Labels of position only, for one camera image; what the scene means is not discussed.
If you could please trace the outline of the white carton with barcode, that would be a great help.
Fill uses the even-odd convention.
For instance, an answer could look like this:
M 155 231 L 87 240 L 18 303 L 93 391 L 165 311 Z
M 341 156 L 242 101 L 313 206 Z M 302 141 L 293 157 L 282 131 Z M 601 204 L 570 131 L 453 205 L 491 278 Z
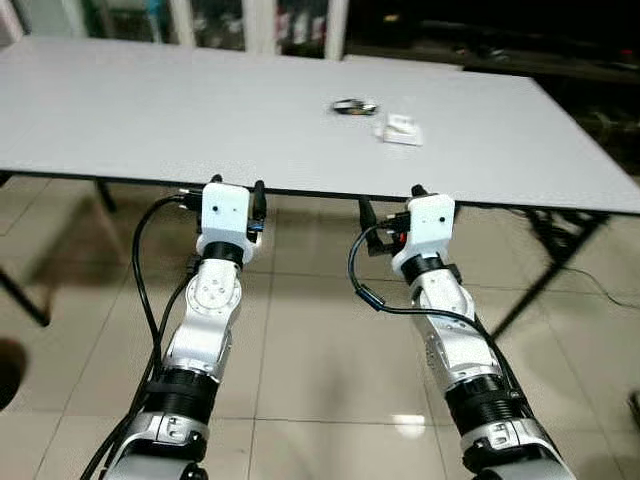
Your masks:
M 406 145 L 421 147 L 422 128 L 412 116 L 389 113 L 381 116 L 379 122 L 375 123 L 372 133 L 379 141 L 390 143 L 390 145 Z

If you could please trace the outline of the crumpled silver foil wrapper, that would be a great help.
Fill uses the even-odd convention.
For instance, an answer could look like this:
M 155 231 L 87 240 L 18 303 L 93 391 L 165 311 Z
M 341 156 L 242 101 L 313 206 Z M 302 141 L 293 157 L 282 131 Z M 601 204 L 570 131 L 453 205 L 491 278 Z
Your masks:
M 340 115 L 371 116 L 378 113 L 379 106 L 361 99 L 343 99 L 332 102 L 330 110 Z

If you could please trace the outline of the black folding table leg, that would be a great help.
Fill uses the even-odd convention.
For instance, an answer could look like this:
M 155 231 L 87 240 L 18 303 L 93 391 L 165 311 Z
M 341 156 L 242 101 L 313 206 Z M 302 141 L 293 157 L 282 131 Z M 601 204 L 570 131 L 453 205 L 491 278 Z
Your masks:
M 498 339 L 520 317 L 522 311 L 548 287 L 562 270 L 570 264 L 573 256 L 590 241 L 596 230 L 607 224 L 608 212 L 590 212 L 579 210 L 544 210 L 532 207 L 520 207 L 529 221 L 532 233 L 541 247 L 547 251 L 550 265 L 538 279 L 532 283 L 515 307 L 497 325 L 492 337 Z
M 92 186 L 97 196 L 97 200 L 93 204 L 97 216 L 99 216 L 101 223 L 104 224 L 104 229 L 110 229 L 113 227 L 110 216 L 113 212 L 118 211 L 118 205 L 116 205 L 113 196 L 111 196 L 110 188 L 105 180 L 92 180 Z M 32 301 L 31 297 L 28 297 L 26 291 L 20 287 L 17 280 L 14 280 L 12 276 L 6 273 L 3 266 L 0 266 L 0 289 L 9 294 L 9 297 L 31 317 L 33 323 L 41 326 L 41 328 L 50 326 L 49 314 L 44 308 L 37 306 L 37 303 Z

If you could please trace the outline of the white glass door cabinet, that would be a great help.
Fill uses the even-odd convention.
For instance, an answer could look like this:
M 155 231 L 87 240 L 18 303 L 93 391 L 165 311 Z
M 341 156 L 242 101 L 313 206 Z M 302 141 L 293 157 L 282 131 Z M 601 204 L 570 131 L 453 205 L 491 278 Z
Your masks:
M 110 38 L 339 60 L 355 0 L 0 0 L 0 47 Z

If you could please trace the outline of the dark round floor object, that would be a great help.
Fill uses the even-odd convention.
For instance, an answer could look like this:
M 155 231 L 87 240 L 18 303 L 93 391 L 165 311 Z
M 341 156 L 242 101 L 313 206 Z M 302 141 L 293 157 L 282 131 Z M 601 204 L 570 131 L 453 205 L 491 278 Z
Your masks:
M 28 366 L 29 353 L 22 343 L 13 338 L 0 338 L 0 411 L 17 397 Z

